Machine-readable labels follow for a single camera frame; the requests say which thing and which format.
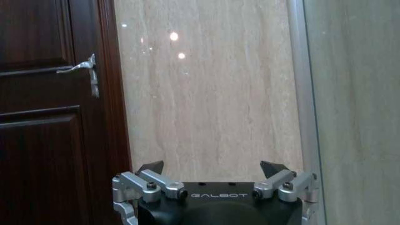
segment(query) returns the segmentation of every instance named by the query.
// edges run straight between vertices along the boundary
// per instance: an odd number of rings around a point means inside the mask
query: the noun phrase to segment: silver metal bracket
[[[291,182],[285,182],[279,188],[279,197],[285,202],[303,200],[301,224],[313,224],[315,212],[319,208],[319,181],[315,173],[304,172]]]
[[[143,170],[137,174],[144,180],[155,182],[160,186],[161,191],[165,193],[168,198],[179,200],[187,198],[188,191],[185,190],[181,182],[171,180],[168,177],[157,174],[152,170]]]
[[[273,191],[285,182],[295,178],[295,173],[289,170],[281,170],[277,174],[269,177],[265,181],[255,182],[253,197],[256,199],[272,198]]]
[[[147,203],[160,200],[161,189],[153,182],[147,182],[131,172],[124,172],[112,178],[112,199],[113,210],[120,213],[124,225],[137,225],[135,208],[128,200],[137,200],[143,197]]]

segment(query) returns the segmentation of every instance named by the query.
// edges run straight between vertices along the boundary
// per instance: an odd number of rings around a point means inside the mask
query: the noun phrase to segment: glass panel
[[[304,5],[328,224],[399,224],[400,1]]]

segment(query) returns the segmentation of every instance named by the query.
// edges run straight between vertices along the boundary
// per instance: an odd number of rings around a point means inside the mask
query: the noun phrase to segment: door frame
[[[120,49],[113,0],[92,0],[97,10],[97,72],[100,75],[100,97],[107,124],[107,149],[111,173],[132,169],[127,128]]]
[[[289,14],[289,36],[299,109],[300,140],[304,171],[317,174],[320,186],[319,211],[316,222],[327,224],[323,188],[323,173],[320,165],[320,143],[317,116],[315,109],[315,93],[311,73],[311,56],[308,48],[307,22],[303,0],[287,0]]]

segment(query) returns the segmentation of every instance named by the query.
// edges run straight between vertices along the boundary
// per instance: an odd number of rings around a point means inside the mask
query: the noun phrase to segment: metal frame
[[[311,76],[311,60],[308,50],[307,25],[303,0],[287,0],[289,14],[289,34],[293,57],[293,71],[296,82],[300,138],[303,149],[304,171],[316,173],[320,186],[320,205],[317,224],[325,225],[325,207],[323,195],[323,177],[320,167],[320,146],[317,120],[313,101],[313,86]]]

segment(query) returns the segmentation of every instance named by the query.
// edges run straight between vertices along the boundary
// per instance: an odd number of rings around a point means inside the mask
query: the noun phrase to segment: door lever
[[[68,74],[79,69],[88,69],[89,70],[89,83],[91,83],[91,88],[92,88],[92,96],[99,98],[100,94],[99,94],[97,74],[95,71],[95,66],[96,66],[96,57],[95,57],[95,54],[92,54],[91,57],[88,58],[88,61],[81,62],[71,69],[57,70],[56,73],[57,74]]]

